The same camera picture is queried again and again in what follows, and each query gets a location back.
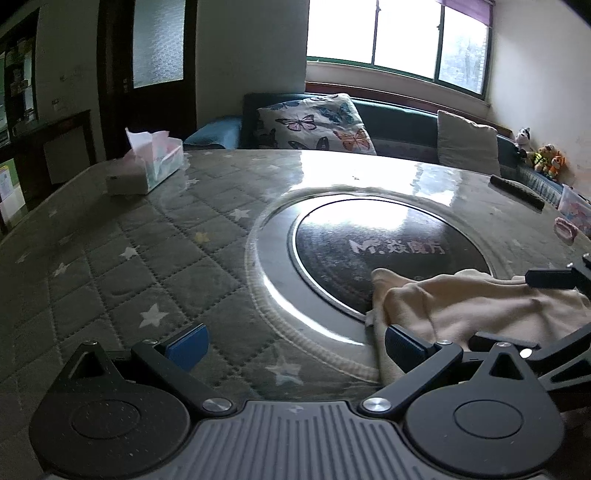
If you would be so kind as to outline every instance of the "butterfly pillow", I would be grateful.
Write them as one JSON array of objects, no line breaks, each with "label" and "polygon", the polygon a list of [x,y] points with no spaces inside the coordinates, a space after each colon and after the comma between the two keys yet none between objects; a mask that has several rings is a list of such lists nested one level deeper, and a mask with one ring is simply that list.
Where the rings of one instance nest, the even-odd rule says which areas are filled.
[{"label": "butterfly pillow", "polygon": [[346,93],[278,103],[258,113],[259,148],[376,154]]}]

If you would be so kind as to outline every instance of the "small white box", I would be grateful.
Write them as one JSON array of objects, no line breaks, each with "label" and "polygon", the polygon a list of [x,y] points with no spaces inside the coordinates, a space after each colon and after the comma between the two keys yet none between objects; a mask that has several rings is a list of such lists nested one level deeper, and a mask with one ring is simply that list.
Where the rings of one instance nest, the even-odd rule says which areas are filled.
[{"label": "small white box", "polygon": [[183,163],[183,141],[178,138],[168,138],[166,156],[153,162],[144,161],[130,150],[123,158],[109,162],[106,169],[107,190],[110,195],[145,195]]}]

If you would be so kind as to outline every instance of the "butterfly print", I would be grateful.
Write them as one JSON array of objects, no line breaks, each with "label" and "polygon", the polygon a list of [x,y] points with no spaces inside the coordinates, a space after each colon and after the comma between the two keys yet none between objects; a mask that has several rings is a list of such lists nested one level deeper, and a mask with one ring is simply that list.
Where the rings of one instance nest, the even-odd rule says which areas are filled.
[{"label": "butterfly print", "polygon": [[270,110],[281,110],[282,108],[289,108],[291,106],[298,106],[300,103],[297,100],[292,100],[290,102],[283,102],[283,103],[278,103],[276,105],[271,105],[270,107],[268,107]]},{"label": "butterfly print", "polygon": [[275,140],[276,131],[274,128],[268,134],[259,135],[259,148],[277,148],[277,140]]},{"label": "butterfly print", "polygon": [[316,130],[316,124],[314,123],[314,115],[306,115],[303,119],[293,118],[278,118],[275,122],[281,125],[286,125],[292,132],[301,132],[303,130]]},{"label": "butterfly print", "polygon": [[[289,143],[290,147],[293,148],[294,150],[310,150],[303,143],[296,142],[295,140],[289,140],[287,143]],[[329,138],[322,137],[321,139],[319,139],[318,143],[316,144],[316,150],[323,150],[323,151],[330,150]]]},{"label": "butterfly print", "polygon": [[357,130],[355,135],[337,132],[336,130],[333,130],[333,133],[343,142],[343,146],[350,152],[355,150],[369,150],[371,147],[369,138],[363,128]]},{"label": "butterfly print", "polygon": [[322,116],[325,116],[331,122],[336,125],[340,125],[344,123],[345,125],[350,125],[355,123],[355,117],[352,115],[353,112],[351,111],[351,107],[348,103],[343,103],[338,112],[330,110],[324,106],[316,107],[316,109],[320,112]]},{"label": "butterfly print", "polygon": [[335,95],[324,95],[324,96],[321,96],[321,97],[311,97],[310,100],[312,100],[313,102],[324,102],[324,101],[329,100],[329,99],[335,99],[338,96],[339,96],[339,94],[336,93]]}]

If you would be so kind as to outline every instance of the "window frame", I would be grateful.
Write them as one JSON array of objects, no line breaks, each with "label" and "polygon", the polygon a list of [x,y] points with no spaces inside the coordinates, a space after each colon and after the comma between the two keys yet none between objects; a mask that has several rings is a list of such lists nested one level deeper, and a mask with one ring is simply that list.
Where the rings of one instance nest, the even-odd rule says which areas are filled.
[{"label": "window frame", "polygon": [[[411,72],[405,72],[403,70],[397,70],[390,67],[382,67],[380,65],[375,64],[375,51],[377,45],[377,37],[378,37],[378,19],[379,19],[379,0],[376,0],[376,11],[375,11],[375,24],[374,24],[374,45],[372,51],[372,61],[371,63],[364,63],[361,61],[354,61],[354,60],[342,60],[342,59],[331,59],[328,57],[306,57],[307,61],[322,61],[326,63],[336,63],[339,65],[349,65],[354,67],[364,67],[371,70],[378,70],[380,72],[387,72],[387,73],[395,73],[397,75],[403,75],[405,77],[415,78],[418,80],[424,80],[429,83],[434,83],[436,85],[441,85],[443,87],[450,88],[452,90],[456,90],[461,93],[465,93],[472,97],[478,98],[482,101],[486,99],[486,93],[488,91],[488,82],[489,82],[489,74],[491,70],[491,52],[492,52],[492,27],[487,27],[486,32],[486,57],[485,57],[485,66],[484,66],[484,77],[482,79],[482,93],[473,92],[472,90],[465,89],[458,85],[454,85],[449,82],[444,82],[443,80],[439,79],[439,73],[441,70],[441,57],[443,56],[443,34],[445,30],[445,5],[441,5],[441,16],[439,26],[439,43],[437,45],[437,58],[435,63],[435,72],[433,74],[433,78],[424,77],[422,75],[417,75]],[[491,24],[493,21],[494,15],[494,8],[493,4],[491,4]]]}]

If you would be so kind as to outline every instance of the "orange plush toy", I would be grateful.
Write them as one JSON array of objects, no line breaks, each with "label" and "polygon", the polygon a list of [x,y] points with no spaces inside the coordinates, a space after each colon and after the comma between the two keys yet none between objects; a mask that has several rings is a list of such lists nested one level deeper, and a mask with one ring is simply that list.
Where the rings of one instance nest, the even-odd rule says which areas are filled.
[{"label": "orange plush toy", "polygon": [[549,179],[558,182],[558,174],[562,168],[566,165],[566,158],[564,158],[560,152],[552,159],[552,165],[548,169],[547,176]]}]

